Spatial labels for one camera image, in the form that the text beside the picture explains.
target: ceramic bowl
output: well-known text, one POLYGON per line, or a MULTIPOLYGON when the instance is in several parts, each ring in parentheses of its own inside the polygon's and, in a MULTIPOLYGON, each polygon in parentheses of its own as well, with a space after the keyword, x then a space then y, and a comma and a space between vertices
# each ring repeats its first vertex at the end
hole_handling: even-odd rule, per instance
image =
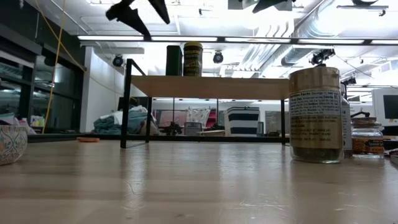
POLYGON ((17 161, 27 147, 27 131, 24 126, 0 125, 0 165, 17 161))

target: duct pipe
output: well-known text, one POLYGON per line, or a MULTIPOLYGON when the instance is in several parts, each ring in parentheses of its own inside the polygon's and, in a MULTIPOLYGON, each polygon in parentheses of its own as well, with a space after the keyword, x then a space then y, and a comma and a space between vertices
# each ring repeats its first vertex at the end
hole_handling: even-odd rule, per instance
MULTIPOLYGON (((323 0, 310 13, 301 26, 297 27, 292 37, 296 38, 331 38, 340 34, 344 27, 336 24, 333 20, 333 13, 336 10, 337 1, 323 0)), ((281 56, 281 65, 292 66, 299 62, 301 58, 308 55, 315 49, 295 48, 289 45, 282 45, 275 53, 262 65, 262 74, 281 56)))

